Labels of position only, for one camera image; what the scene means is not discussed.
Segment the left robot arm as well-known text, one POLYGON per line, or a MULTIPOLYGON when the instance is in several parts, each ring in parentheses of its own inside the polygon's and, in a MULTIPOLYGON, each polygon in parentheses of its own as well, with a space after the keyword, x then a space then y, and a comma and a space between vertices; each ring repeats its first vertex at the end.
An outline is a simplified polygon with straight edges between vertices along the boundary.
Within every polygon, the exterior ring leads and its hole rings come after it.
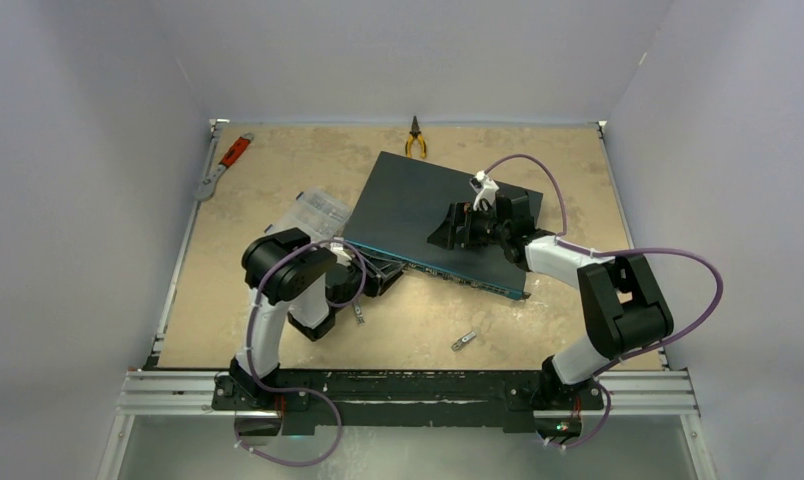
POLYGON ((403 274, 399 261, 372 258, 343 242, 353 255, 342 263, 331 239, 314 241, 293 227, 253 241, 241 258, 250 309, 243 346, 229 367, 237 395, 250 408, 275 399, 279 347, 289 323, 316 341, 335 326, 336 314, 360 297, 384 294, 403 274))

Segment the dark grey network switch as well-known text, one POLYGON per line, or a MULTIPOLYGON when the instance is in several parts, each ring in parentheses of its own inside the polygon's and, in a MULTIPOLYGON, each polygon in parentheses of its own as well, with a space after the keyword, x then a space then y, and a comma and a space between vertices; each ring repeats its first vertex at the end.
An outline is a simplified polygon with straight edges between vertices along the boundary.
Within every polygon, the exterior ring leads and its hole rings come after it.
POLYGON ((498 246, 444 250, 427 237, 452 203, 472 201, 470 173, 382 152, 342 236, 365 254, 395 259, 438 278, 512 300, 529 297, 526 273, 498 246))

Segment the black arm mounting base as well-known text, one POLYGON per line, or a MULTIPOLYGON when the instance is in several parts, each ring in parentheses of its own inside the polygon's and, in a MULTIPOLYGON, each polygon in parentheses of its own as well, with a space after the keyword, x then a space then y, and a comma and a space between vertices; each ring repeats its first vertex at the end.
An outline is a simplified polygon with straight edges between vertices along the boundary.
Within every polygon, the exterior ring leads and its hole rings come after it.
POLYGON ((600 413, 600 388, 550 387, 535 370, 315 370, 278 368, 257 386, 234 367, 214 378, 212 407, 269 413, 284 435, 318 426, 499 428, 574 438, 584 412, 600 413))

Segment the small white network plug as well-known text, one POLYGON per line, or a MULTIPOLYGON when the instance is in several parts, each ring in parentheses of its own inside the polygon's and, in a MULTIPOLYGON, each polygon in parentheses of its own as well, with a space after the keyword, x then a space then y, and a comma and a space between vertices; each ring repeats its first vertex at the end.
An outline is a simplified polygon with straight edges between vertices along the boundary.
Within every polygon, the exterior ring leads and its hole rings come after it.
POLYGON ((365 324, 365 317, 363 315, 363 310, 362 310, 361 306, 358 303, 354 303, 353 304, 353 310, 354 310, 354 314, 355 314, 357 324, 358 325, 364 325, 365 324))

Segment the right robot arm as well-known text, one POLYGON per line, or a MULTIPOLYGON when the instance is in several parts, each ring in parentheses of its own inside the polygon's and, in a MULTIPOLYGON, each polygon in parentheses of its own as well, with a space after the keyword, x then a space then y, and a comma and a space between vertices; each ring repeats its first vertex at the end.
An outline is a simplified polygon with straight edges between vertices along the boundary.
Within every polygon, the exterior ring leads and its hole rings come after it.
POLYGON ((604 366, 673 331, 672 314, 644 255, 588 253, 560 242, 537 227, 526 195, 497 194, 482 209, 453 203, 427 241, 446 250, 496 245, 518 268, 578 290, 585 333, 541 368, 539 392, 551 406, 566 405, 604 366))

